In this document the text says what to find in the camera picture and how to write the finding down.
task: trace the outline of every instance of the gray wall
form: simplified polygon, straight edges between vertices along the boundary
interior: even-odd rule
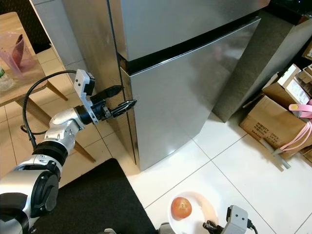
[[[86,69],[61,0],[30,0],[66,69]]]
[[[312,35],[312,19],[297,26],[265,11],[213,112],[228,121],[276,72],[284,69]]]

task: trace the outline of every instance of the white tile floor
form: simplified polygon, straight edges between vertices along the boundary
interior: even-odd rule
[[[49,51],[40,55],[46,73],[60,68],[55,59]],[[79,103],[68,80],[56,79],[55,85],[69,98],[67,102],[53,93],[36,97],[50,115]],[[19,130],[20,114],[14,104],[0,108],[1,176],[31,153],[27,136]],[[34,130],[44,128],[29,118]],[[92,164],[72,152],[60,185],[114,157],[156,228],[168,220],[169,200],[179,191],[191,190],[209,199],[221,226],[226,224],[227,207],[235,204],[248,212],[259,234],[312,234],[312,164],[297,156],[289,160],[289,170],[282,170],[264,147],[238,127],[235,117],[224,124],[211,114],[193,140],[144,172],[134,165],[106,122],[88,126],[79,133],[78,142],[97,162]]]

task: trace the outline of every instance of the pink container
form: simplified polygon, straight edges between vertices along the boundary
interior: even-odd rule
[[[22,34],[8,32],[0,36],[0,57],[20,79],[29,71],[35,61]]]

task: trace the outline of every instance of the table leg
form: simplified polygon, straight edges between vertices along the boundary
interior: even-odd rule
[[[50,89],[53,93],[55,93],[56,95],[58,95],[61,99],[67,101],[68,98],[62,94],[53,84],[51,84],[49,81],[47,82],[47,84],[45,85],[48,89]]]
[[[24,98],[21,98],[20,100],[17,100],[16,102],[18,105],[23,107]],[[49,127],[51,117],[30,98],[27,101],[27,112],[29,112],[33,117],[39,120],[39,122],[44,124],[46,127]],[[79,145],[77,141],[75,142],[74,149],[77,150],[77,152],[81,153],[89,161],[91,162],[96,161],[81,145]]]

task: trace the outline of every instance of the floor tile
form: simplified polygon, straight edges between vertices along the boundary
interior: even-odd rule
[[[214,158],[245,135],[235,118],[223,123],[211,113],[194,141],[209,158]]]
[[[119,161],[143,207],[147,207],[209,161],[209,158],[191,140],[172,155],[140,172],[115,133],[105,137],[104,141],[112,156]]]
[[[101,139],[100,134],[97,131],[97,128],[93,124],[88,124],[85,129],[77,133],[76,141],[82,147],[86,147],[93,142]]]
[[[293,234],[312,211],[312,167],[300,156],[280,171],[259,142],[246,135],[213,162],[276,233]]]
[[[31,114],[27,115],[29,126],[33,132],[41,132],[46,130],[46,127],[36,120]],[[22,116],[13,117],[8,120],[13,148],[17,163],[21,163],[31,156],[33,147],[28,139],[27,133],[21,131],[20,126],[23,125]],[[37,144],[41,142],[44,135],[35,136]]]
[[[66,97],[68,98],[67,101],[58,98],[54,101],[42,105],[41,108],[52,117],[63,110],[82,105],[80,98],[76,93],[69,94]]]
[[[20,116],[22,108],[16,102],[11,102],[5,105],[6,116],[8,119],[11,119],[16,116]]]
[[[43,64],[47,61],[51,61],[53,59],[57,59],[57,56],[55,55],[52,48],[44,50],[38,54],[36,54],[38,61],[40,64]]]
[[[63,166],[63,172],[59,182],[60,187],[73,181],[74,179],[85,174],[89,170],[95,168],[112,157],[102,139],[85,147],[85,149],[92,157],[96,159],[96,162],[90,162],[78,152],[69,155]]]
[[[309,216],[296,234],[312,234],[312,215]]]
[[[45,62],[41,64],[41,66],[46,76],[64,70],[63,65],[59,62],[57,58]],[[49,81],[64,95],[68,95],[74,92],[73,84],[67,74],[52,77],[49,79]],[[41,106],[45,103],[58,99],[59,96],[53,93],[50,89],[45,88],[39,92],[32,94],[31,98],[36,104]]]
[[[0,107],[0,123],[6,121],[5,107]]]
[[[216,211],[220,226],[226,225],[227,208],[236,205],[248,212],[248,218],[252,220],[260,234],[274,233],[212,162],[207,163],[145,209],[155,228],[158,229],[162,222],[168,221],[169,202],[174,196],[184,191],[194,191],[206,197]]]
[[[100,121],[98,125],[96,125],[96,128],[101,134],[101,137],[106,137],[107,135],[114,132],[113,128],[106,121]]]
[[[16,166],[8,121],[0,123],[0,178]]]
[[[84,60],[81,60],[81,61],[78,61],[78,62],[74,62],[74,63],[71,63],[71,64],[67,64],[67,65],[65,65],[65,69],[66,70],[75,70],[75,71],[77,69],[82,69],[82,70],[88,71],[87,66],[86,66]],[[69,77],[70,77],[70,79],[72,81],[75,80],[75,74],[70,73],[68,75],[69,75]]]

